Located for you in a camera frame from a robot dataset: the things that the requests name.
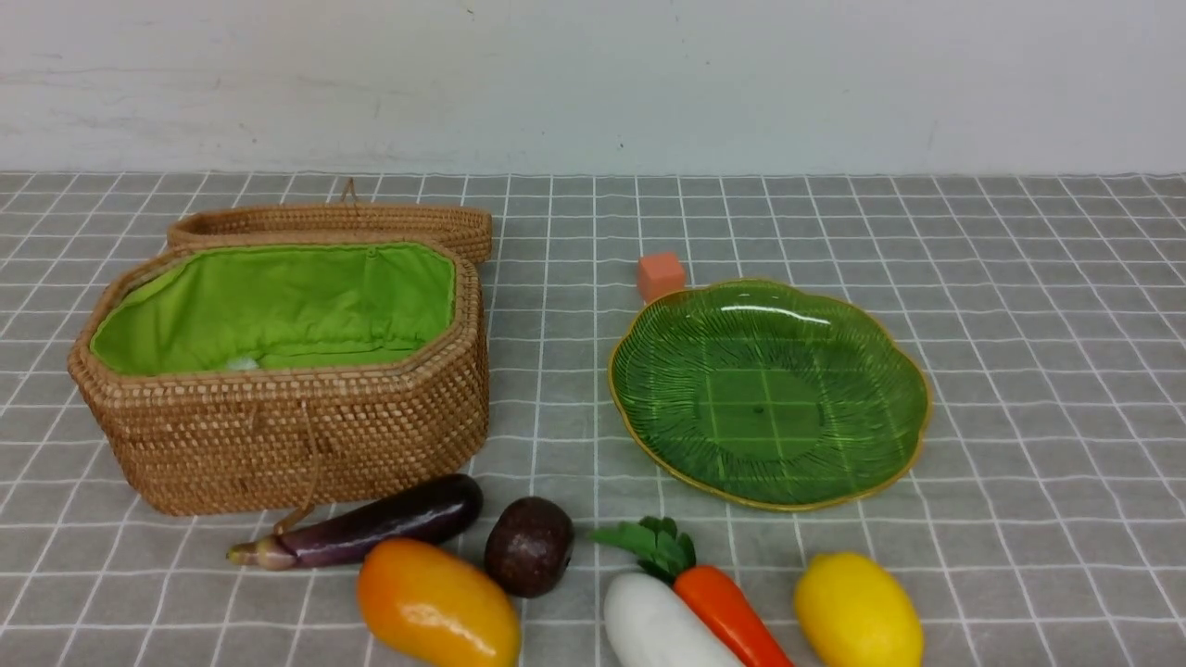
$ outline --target glass plate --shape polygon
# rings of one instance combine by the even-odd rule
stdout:
[[[764,509],[885,489],[922,451],[918,366],[865,311],[769,280],[649,304],[610,357],[631,436],[675,477]]]

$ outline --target white radish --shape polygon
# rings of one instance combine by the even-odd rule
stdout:
[[[650,574],[614,577],[601,614],[621,667],[744,667],[670,586]]]

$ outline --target orange cube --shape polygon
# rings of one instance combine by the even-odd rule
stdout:
[[[638,293],[644,303],[684,288],[687,278],[675,253],[658,253],[638,259]]]

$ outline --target wicker basket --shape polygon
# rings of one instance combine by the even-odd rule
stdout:
[[[193,240],[126,273],[102,294],[69,354],[77,382],[127,477],[171,515],[305,508],[376,498],[455,471],[490,421],[482,286],[444,243],[412,241],[454,267],[444,333],[389,364],[133,376],[90,349],[136,287],[215,247],[351,244],[351,233],[269,233]]]
[[[482,263],[490,259],[492,230],[492,216],[482,209],[355,201],[203,211],[173,223],[166,237],[170,248],[227,243],[242,236],[268,240],[326,231],[349,233],[357,242],[382,242],[391,236],[433,239],[461,258]]]

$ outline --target green fabric lining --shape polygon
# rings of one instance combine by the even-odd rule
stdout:
[[[419,243],[205,250],[129,293],[90,350],[141,376],[391,363],[452,324],[454,281]]]

